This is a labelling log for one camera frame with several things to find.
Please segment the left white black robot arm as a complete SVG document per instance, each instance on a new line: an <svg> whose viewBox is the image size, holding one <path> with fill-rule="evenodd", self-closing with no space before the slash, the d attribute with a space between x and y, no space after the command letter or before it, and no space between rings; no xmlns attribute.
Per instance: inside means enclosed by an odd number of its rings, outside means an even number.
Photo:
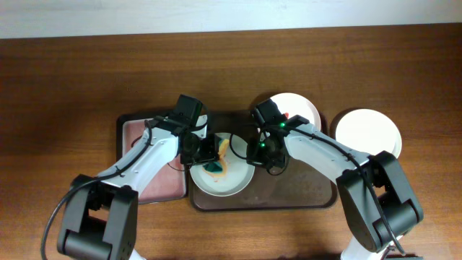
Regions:
<svg viewBox="0 0 462 260"><path fill-rule="evenodd" d="M141 138L119 161L95 177L77 176L58 204L64 217L57 251L72 259L140 259L139 196L176 157L186 167L217 160L218 141L206 133L208 120L201 101L181 95L166 115L144 121Z"/></svg>

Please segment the pale green plate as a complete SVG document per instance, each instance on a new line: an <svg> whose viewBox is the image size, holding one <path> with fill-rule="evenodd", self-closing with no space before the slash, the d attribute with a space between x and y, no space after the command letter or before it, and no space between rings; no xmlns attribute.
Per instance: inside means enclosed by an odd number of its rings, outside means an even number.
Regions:
<svg viewBox="0 0 462 260"><path fill-rule="evenodd" d="M230 133L217 133L220 139L229 139ZM231 147L239 155L247 149L247 142L237 135L232 136L232 141L227 149L225 161L227 163L227 174L223 178L213 178L206 174L202 167L195 165L190 169L193 182L200 190L212 196L232 196L242 191L253 178L255 167L247 164L246 160L237 157Z"/></svg>

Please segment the pink white plate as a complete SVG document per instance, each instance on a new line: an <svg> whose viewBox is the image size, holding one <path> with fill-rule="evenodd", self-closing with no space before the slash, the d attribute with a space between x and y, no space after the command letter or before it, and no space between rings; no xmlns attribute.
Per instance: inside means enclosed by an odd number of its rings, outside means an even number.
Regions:
<svg viewBox="0 0 462 260"><path fill-rule="evenodd" d="M302 124L322 129L321 115L306 97L284 92L257 104L251 111L256 124L265 130L288 131Z"/></svg>

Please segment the green yellow sponge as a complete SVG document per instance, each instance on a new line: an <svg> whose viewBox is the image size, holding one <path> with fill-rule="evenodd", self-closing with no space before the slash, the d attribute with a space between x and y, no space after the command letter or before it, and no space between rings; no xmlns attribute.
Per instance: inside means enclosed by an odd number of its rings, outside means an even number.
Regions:
<svg viewBox="0 0 462 260"><path fill-rule="evenodd" d="M227 163L225 161L227 149L230 145L229 139L220 139L218 155L219 159L216 162L205 164L203 171L213 178L223 178L227 174Z"/></svg>

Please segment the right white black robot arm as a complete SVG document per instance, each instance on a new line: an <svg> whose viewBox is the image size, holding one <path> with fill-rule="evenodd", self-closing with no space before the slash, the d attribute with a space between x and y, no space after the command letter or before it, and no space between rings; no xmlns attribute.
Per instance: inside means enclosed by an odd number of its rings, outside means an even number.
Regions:
<svg viewBox="0 0 462 260"><path fill-rule="evenodd" d="M304 162L336 184L352 233L340 259L385 259L406 252L399 243L423 218L423 209L399 161L389 152L359 152L325 135L306 118L287 118L273 100L250 112L258 136L247 163L270 170L290 158Z"/></svg>

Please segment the white plate front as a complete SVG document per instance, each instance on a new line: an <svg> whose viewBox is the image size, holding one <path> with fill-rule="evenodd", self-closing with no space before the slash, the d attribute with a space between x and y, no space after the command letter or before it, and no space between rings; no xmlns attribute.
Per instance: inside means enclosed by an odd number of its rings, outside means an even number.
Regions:
<svg viewBox="0 0 462 260"><path fill-rule="evenodd" d="M336 141L360 152L377 155L382 151L398 158L402 137L397 125L385 114L371 109L354 109L335 126Z"/></svg>

